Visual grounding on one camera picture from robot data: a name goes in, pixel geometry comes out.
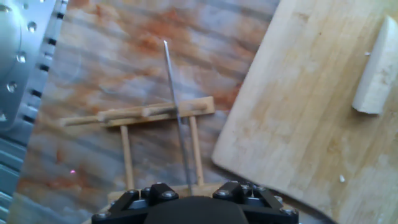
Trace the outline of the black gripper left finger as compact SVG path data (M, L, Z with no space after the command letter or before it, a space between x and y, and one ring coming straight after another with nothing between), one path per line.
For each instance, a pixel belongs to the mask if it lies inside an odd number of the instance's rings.
M144 223L152 207L178 198L178 193L165 183L156 183L142 190L128 190L104 212L94 214L91 222L92 224Z

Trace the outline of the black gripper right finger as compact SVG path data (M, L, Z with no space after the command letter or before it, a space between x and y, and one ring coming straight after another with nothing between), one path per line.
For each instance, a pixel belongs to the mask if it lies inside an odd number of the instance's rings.
M248 223L299 224L299 211L284 208L280 198L260 185L227 182L212 198L237 205Z

